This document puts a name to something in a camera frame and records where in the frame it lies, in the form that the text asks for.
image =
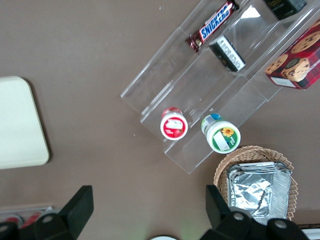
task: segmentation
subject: white yogurt cup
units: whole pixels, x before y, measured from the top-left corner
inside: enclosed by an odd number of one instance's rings
[[[176,141],[187,134],[188,122],[179,108],[170,107],[162,114],[160,129],[166,139]]]
[[[241,141],[238,128],[216,113],[210,114],[202,120],[201,130],[209,146],[219,154],[231,153]]]

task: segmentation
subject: red cookie box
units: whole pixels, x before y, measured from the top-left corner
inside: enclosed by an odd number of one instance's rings
[[[264,72],[279,86],[307,89],[320,78],[320,19]]]

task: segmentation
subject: snickers wrapper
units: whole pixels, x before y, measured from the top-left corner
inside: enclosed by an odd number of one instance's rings
[[[239,9],[239,6],[234,0],[226,1],[226,3],[216,11],[198,31],[191,34],[185,41],[193,51],[197,53],[200,47],[237,9]]]

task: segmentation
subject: cream plastic tray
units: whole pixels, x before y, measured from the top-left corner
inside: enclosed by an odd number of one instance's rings
[[[0,78],[0,169],[43,165],[49,152],[29,84]]]

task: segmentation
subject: green label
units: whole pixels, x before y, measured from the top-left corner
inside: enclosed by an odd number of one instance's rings
[[[215,148],[220,151],[233,149],[238,141],[236,131],[231,127],[223,127],[216,131],[212,138],[212,143]]]

